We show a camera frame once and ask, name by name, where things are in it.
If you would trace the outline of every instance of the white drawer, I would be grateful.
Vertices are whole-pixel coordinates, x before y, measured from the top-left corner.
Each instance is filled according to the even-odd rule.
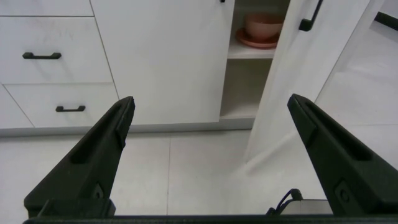
[[[59,59],[25,59],[23,54]],[[0,17],[0,83],[112,82],[94,18]]]
[[[89,0],[0,0],[0,16],[93,16]]]
[[[5,85],[37,127],[92,126],[118,100],[113,83]],[[83,111],[75,110],[84,106]]]
[[[0,84],[0,128],[31,128],[29,122],[17,103]]]

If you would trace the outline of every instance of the terracotta plate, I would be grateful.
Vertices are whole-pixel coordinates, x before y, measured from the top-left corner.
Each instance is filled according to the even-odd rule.
[[[238,31],[236,31],[236,38],[243,44],[250,46],[250,47],[255,47],[258,49],[273,49],[276,47],[276,45],[278,43],[279,34],[275,35],[267,40],[258,41],[258,40],[252,39],[244,31],[244,28],[240,28],[240,29],[238,29]]]

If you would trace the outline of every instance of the black cabinet handle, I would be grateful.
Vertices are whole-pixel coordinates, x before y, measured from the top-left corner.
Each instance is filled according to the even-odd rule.
[[[50,59],[50,60],[55,60],[59,59],[61,57],[61,53],[53,53],[50,56],[36,56],[32,52],[25,52],[22,57],[24,59]]]
[[[63,109],[63,106],[57,106],[56,112],[82,112],[86,109],[86,106],[79,106],[77,109]]]
[[[299,30],[308,32],[312,29],[315,19],[317,18],[319,9],[321,8],[322,2],[323,2],[323,0],[318,0],[317,7],[315,8],[315,12],[313,13],[311,20],[308,20],[308,19],[301,20],[300,26],[298,27]]]

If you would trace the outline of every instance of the baseboard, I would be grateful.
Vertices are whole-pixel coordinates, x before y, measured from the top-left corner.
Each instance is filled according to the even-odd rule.
[[[188,124],[149,124],[132,125],[129,133],[169,133],[182,131],[226,131],[252,129],[254,118],[221,119],[213,123],[188,123]],[[16,128],[0,129],[0,138],[29,137],[29,136],[54,136],[54,135],[83,135],[91,127],[65,127],[65,128]]]

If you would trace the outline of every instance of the cable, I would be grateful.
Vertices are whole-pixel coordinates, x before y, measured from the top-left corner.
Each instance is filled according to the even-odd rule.
[[[282,206],[283,202],[286,200],[286,198],[290,195],[290,193],[292,192],[292,190],[288,191],[285,196],[282,198],[282,200],[279,202],[278,206],[276,206],[276,211],[279,211],[280,206]]]
[[[303,200],[303,197],[302,197],[301,192],[300,192],[299,189],[291,189],[291,190],[288,191],[288,192],[286,193],[286,195],[282,198],[282,200],[279,202],[279,204],[278,204],[278,206],[276,207],[276,209],[270,208],[270,209],[268,210],[268,212],[266,213],[266,215],[275,215],[275,214],[279,214],[280,212],[282,212],[282,211],[281,211],[281,207],[284,206],[284,202],[285,202],[285,200],[287,199],[287,197],[288,197],[289,195],[292,196],[292,199],[291,199],[291,200],[288,200],[288,201],[286,202],[286,205],[287,205],[287,203],[289,203],[289,202],[291,202],[291,201]]]

